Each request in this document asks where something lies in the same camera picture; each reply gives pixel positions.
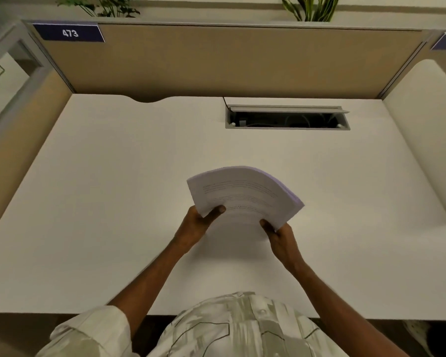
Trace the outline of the white neighbouring desk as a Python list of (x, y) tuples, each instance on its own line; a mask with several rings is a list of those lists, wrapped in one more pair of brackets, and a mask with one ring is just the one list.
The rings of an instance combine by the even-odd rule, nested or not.
[(446, 210), (446, 73), (419, 61), (383, 102)]

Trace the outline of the beige side partition panel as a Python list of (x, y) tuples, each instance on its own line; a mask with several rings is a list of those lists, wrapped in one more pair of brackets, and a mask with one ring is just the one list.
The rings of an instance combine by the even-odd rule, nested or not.
[(30, 23), (0, 30), (0, 219), (73, 93)]

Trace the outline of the beige desk partition panel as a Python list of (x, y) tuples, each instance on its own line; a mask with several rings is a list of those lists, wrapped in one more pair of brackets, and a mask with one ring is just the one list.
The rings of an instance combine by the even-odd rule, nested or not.
[(78, 94), (376, 99), (428, 31), (334, 24), (92, 21), (104, 43), (45, 41)]

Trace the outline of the white shoe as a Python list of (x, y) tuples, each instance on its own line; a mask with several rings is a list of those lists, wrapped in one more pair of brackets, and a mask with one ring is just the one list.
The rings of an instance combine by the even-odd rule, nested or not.
[(421, 345), (429, 357), (434, 357), (428, 347), (427, 337), (431, 324), (421, 320), (402, 320), (404, 328), (408, 331), (415, 341)]

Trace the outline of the person's left hand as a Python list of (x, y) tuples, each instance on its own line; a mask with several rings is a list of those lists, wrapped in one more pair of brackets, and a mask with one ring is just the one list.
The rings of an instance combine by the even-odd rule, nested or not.
[(183, 253), (187, 253), (206, 234), (213, 222), (205, 222), (193, 205), (187, 211), (183, 221), (177, 229), (172, 242), (179, 246)]

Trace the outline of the green long-leaf plant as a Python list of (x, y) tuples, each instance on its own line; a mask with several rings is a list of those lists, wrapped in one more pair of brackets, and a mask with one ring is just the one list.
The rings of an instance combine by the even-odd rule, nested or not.
[(331, 22), (339, 0), (281, 0), (298, 22)]

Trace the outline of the person's right forearm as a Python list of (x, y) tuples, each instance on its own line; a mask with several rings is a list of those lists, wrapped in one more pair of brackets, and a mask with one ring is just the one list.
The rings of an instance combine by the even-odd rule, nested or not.
[(303, 288), (327, 335), (349, 357), (410, 357), (330, 289), (303, 259), (285, 268)]

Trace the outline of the green leafy plant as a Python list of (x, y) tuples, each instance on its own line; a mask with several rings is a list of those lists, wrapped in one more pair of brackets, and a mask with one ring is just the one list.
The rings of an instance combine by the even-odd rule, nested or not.
[(132, 0), (56, 0), (58, 6), (76, 6), (90, 17), (136, 18), (140, 11), (131, 5)]

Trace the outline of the person's left forearm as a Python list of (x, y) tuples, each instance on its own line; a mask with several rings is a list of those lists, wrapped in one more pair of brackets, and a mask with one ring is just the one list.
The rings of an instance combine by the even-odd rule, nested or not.
[(175, 265), (198, 242), (187, 236), (174, 237), (163, 251), (108, 306), (118, 308), (126, 317), (133, 338), (153, 306)]

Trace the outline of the person's right hand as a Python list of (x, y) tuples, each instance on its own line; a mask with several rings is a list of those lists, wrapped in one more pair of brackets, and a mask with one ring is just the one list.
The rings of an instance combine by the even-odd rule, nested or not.
[(277, 234), (267, 234), (267, 236), (274, 256), (292, 276), (296, 276), (305, 262), (291, 226), (285, 223), (277, 229)]

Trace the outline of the white patterned shirt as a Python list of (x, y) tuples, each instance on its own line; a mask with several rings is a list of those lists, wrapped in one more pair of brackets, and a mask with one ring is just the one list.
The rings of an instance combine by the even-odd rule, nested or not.
[[(139, 357), (130, 326), (115, 306), (59, 324), (36, 357)], [(147, 357), (349, 357), (302, 313), (285, 303), (236, 292), (182, 311)]]

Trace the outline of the stack of white printed papers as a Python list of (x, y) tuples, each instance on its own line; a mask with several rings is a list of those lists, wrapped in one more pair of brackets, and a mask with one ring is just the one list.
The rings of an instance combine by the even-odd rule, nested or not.
[(304, 208), (284, 183), (253, 167), (217, 168), (189, 178), (187, 185), (201, 216), (216, 207), (225, 207), (216, 222), (221, 225), (258, 224), (264, 219), (279, 229)]

